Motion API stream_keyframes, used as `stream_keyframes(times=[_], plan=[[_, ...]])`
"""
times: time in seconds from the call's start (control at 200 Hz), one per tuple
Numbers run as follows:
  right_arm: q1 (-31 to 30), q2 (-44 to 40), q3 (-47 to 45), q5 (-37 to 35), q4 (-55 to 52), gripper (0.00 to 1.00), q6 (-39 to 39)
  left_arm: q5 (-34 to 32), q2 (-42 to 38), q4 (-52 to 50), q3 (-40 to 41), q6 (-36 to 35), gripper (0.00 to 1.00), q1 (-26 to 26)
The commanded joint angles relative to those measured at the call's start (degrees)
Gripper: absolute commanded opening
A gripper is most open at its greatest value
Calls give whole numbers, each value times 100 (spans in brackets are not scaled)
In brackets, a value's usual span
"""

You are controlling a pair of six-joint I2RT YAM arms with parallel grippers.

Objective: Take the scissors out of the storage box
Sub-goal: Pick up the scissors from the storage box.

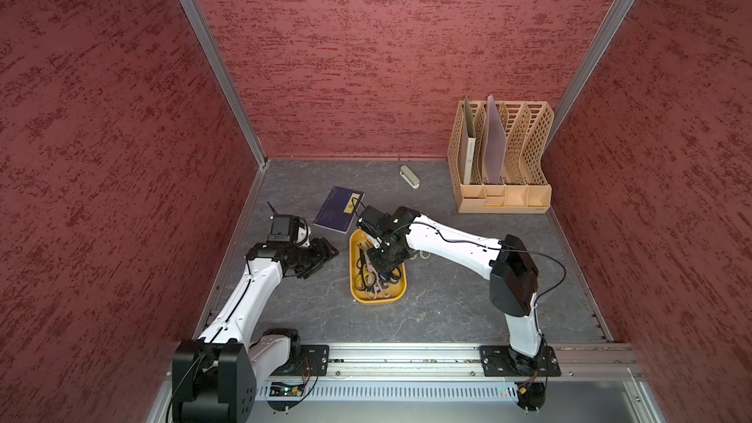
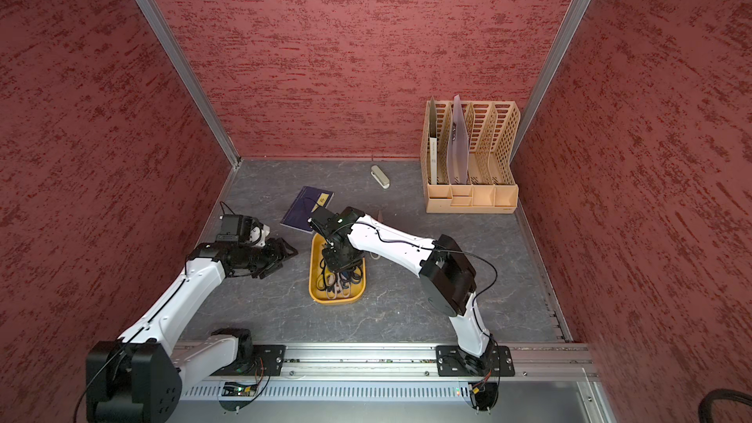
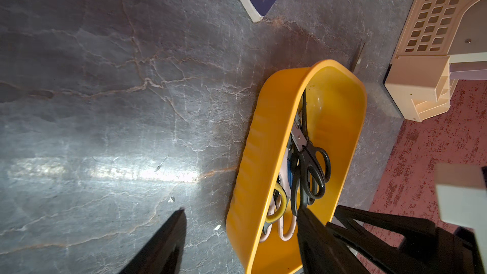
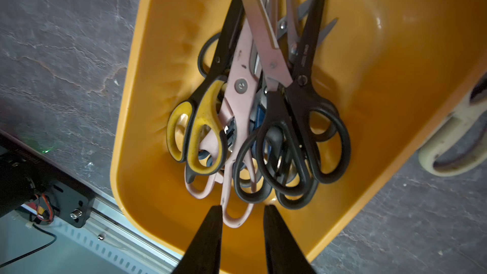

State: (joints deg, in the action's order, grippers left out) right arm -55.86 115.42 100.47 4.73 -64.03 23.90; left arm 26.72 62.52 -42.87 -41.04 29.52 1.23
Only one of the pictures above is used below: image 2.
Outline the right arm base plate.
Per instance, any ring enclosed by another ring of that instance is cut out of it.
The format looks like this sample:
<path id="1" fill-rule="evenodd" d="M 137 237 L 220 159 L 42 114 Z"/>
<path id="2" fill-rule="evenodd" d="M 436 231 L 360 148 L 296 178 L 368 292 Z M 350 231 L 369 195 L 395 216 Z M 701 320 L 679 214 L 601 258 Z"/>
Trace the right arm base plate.
<path id="1" fill-rule="evenodd" d="M 438 374 L 441 377 L 514 377 L 516 372 L 509 347 L 489 344 L 477 358 L 459 346 L 436 346 Z"/>

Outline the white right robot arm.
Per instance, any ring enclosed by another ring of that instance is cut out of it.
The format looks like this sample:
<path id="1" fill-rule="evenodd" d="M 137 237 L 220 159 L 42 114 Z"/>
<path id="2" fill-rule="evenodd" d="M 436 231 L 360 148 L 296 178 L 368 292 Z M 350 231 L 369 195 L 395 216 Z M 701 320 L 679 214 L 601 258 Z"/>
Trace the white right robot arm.
<path id="1" fill-rule="evenodd" d="M 472 375 L 486 374 L 495 366 L 495 341 L 478 307 L 476 269 L 452 237 L 413 236 L 353 208 L 342 213 L 315 211 L 309 226 L 324 239 L 323 260 L 334 272 L 353 269 L 365 254 L 411 272 L 432 307 L 450 319 L 459 348 L 457 360 Z"/>

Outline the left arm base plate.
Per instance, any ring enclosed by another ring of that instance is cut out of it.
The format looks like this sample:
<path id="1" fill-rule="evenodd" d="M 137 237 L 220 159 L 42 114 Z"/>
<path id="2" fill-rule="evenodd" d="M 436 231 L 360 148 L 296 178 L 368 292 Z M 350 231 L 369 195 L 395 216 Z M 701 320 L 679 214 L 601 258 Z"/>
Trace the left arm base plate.
<path id="1" fill-rule="evenodd" d="M 250 358 L 238 358 L 215 371 L 211 377 L 277 377 L 282 372 L 286 351 L 284 345 L 254 345 Z"/>

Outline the black handled scissors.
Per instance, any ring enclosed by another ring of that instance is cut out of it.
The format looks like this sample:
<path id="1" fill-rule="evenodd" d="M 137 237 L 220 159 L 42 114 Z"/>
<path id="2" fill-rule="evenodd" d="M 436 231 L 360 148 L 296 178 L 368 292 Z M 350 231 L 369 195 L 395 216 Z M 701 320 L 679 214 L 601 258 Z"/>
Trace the black handled scissors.
<path id="1" fill-rule="evenodd" d="M 362 265 L 334 273 L 329 270 L 325 260 L 319 263 L 319 274 L 315 283 L 317 291 L 323 292 L 327 299 L 348 299 L 352 296 L 354 285 L 362 283 Z"/>

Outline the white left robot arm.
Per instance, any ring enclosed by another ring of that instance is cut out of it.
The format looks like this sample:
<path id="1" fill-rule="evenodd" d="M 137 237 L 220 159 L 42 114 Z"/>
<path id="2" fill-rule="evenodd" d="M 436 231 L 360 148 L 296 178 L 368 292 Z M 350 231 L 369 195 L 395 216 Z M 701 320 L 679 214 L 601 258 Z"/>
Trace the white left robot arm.
<path id="1" fill-rule="evenodd" d="M 183 391 L 215 372 L 250 375 L 251 387 L 233 384 L 234 395 L 258 397 L 282 368 L 282 346 L 256 347 L 242 328 L 221 328 L 187 350 L 176 348 L 202 303 L 227 278 L 264 279 L 298 251 L 281 238 L 264 243 L 199 245 L 162 297 L 115 341 L 101 341 L 86 358 L 86 386 L 78 407 L 89 422 L 166 422 Z"/>

